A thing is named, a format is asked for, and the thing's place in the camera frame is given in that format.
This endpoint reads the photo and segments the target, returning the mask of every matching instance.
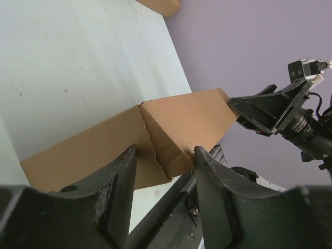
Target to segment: cardboard box flap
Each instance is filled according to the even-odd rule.
[[[144,107],[141,108],[141,112],[156,149],[157,160],[166,177],[172,178],[191,171],[193,164],[191,156],[172,141]]]
[[[59,191],[109,164],[134,143],[138,154],[135,189],[167,183],[137,105],[21,165],[32,187]]]
[[[167,177],[184,173],[194,147],[203,146],[209,151],[236,121],[238,116],[227,105],[228,100],[222,89],[214,89],[142,103],[141,112]]]
[[[165,17],[171,17],[181,8],[179,0],[137,0],[137,2]]]

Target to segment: table surface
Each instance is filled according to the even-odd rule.
[[[190,92],[163,16],[134,0],[5,0],[0,18],[1,184],[132,105]],[[174,182],[134,192],[130,231]]]

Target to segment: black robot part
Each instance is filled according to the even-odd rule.
[[[303,162],[323,160],[320,169],[332,169],[332,125],[329,108],[314,119],[313,110],[301,108],[309,98],[312,83],[296,79],[286,88],[273,92],[268,86],[254,96],[231,98],[228,105],[241,116],[237,120],[247,129],[270,136],[280,133],[286,140],[301,149]]]
[[[297,79],[286,88],[273,92],[275,85],[268,86],[254,96],[231,98],[228,105],[241,114],[238,123],[259,134],[270,136],[284,130],[309,98],[310,81]]]
[[[306,78],[321,74],[322,71],[328,68],[328,64],[325,61],[314,61],[310,58],[295,61],[288,65],[288,73],[290,81],[293,82],[296,79]]]

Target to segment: purple wall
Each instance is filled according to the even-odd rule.
[[[332,59],[332,1],[181,0],[166,19],[192,91],[223,88],[230,96],[288,85],[287,65]],[[314,90],[328,107],[332,72]],[[307,101],[315,109],[317,99]],[[283,187],[330,184],[319,162],[303,163],[300,150],[281,136],[263,137],[234,124],[221,141],[228,164],[256,171]]]

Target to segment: cardboard box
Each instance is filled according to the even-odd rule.
[[[136,0],[144,6],[154,10],[155,12],[171,17],[181,8],[179,0]]]
[[[79,181],[136,144],[135,189],[167,183],[193,170],[193,149],[206,150],[237,119],[222,89],[136,105],[21,162],[32,187],[48,191]]]

